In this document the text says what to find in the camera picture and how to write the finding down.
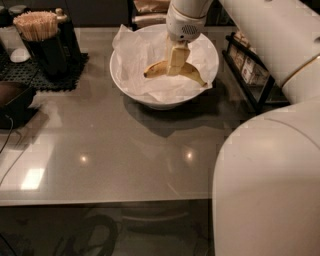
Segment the wire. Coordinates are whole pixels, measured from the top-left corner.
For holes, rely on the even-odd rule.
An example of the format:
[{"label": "wire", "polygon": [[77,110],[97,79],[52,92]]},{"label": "wire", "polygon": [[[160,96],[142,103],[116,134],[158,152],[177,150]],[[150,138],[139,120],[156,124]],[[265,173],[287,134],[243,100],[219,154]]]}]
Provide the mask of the wire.
[{"label": "wire", "polygon": [[0,238],[3,240],[3,242],[8,246],[8,248],[11,250],[12,254],[14,256],[18,256],[16,254],[16,252],[13,250],[13,248],[11,247],[11,245],[8,243],[8,241],[3,237],[3,235],[0,233]]},{"label": "wire", "polygon": [[11,121],[11,128],[10,128],[10,131],[9,131],[9,134],[8,134],[8,136],[7,136],[6,141],[4,142],[2,148],[0,149],[0,154],[2,153],[3,149],[4,149],[5,146],[7,145],[8,140],[9,140],[10,135],[11,135],[11,132],[12,132],[12,129],[13,129],[13,119],[12,119],[10,116],[8,116],[8,115],[6,115],[5,117]]}]

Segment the glossy tabletop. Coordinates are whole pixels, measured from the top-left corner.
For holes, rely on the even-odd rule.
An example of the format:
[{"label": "glossy tabletop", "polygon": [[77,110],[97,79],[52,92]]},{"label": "glossy tabletop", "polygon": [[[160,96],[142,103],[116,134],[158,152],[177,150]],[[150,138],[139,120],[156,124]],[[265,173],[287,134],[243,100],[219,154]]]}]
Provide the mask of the glossy tabletop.
[{"label": "glossy tabletop", "polygon": [[212,197],[219,149],[251,114],[230,100],[221,73],[215,88],[169,111],[129,99],[109,72],[116,31],[77,29],[89,61],[75,90],[38,92],[38,112],[13,131],[0,155],[0,205]]}]

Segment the metal rack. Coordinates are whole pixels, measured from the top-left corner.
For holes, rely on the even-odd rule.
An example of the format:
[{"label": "metal rack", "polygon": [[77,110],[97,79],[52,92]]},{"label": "metal rack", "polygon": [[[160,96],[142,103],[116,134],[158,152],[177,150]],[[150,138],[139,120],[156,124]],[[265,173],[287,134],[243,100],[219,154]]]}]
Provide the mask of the metal rack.
[{"label": "metal rack", "polygon": [[[248,101],[252,105],[254,111],[259,114],[261,113],[263,107],[265,105],[273,105],[273,106],[285,106],[289,105],[289,102],[282,94],[281,89],[275,84],[275,80],[272,76],[269,77],[265,86],[260,86],[260,88],[249,86],[241,76],[240,71],[235,65],[233,59],[230,57],[230,47],[234,45],[239,50],[241,50],[246,56],[250,57],[253,61],[259,64],[261,67],[267,69],[260,58],[244,45],[239,43],[236,39],[234,39],[234,34],[232,33],[230,36],[226,36],[226,40],[229,42],[228,49],[223,50],[222,54],[232,73],[234,74],[236,80],[239,83],[240,88],[246,95]],[[272,96],[277,94],[277,99],[272,99]]]}]

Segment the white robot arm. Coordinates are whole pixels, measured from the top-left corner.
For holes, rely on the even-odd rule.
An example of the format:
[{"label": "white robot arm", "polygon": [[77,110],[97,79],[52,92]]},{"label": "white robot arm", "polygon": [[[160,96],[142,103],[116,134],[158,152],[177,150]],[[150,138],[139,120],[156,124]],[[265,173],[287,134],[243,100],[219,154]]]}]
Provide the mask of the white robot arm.
[{"label": "white robot arm", "polygon": [[[177,2],[183,13],[182,2],[189,10],[197,1]],[[242,124],[223,145],[212,192],[215,255],[320,255],[319,15],[298,0],[220,2],[291,105]]]},{"label": "white robot arm", "polygon": [[213,0],[171,0],[167,31],[171,41],[192,42],[200,36]]}]

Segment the black container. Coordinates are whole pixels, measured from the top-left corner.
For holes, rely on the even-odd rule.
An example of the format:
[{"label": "black container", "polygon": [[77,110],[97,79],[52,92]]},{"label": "black container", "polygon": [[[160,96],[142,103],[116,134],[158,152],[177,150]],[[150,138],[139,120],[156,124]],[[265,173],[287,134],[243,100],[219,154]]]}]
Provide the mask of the black container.
[{"label": "black container", "polygon": [[68,74],[67,58],[59,34],[39,42],[23,39],[33,59],[49,79],[59,79]]},{"label": "black container", "polygon": [[63,13],[61,8],[56,9],[56,13],[58,17],[58,27],[60,29],[60,39],[65,53],[74,63],[80,63],[81,51],[76,33],[74,32],[72,20]]}]

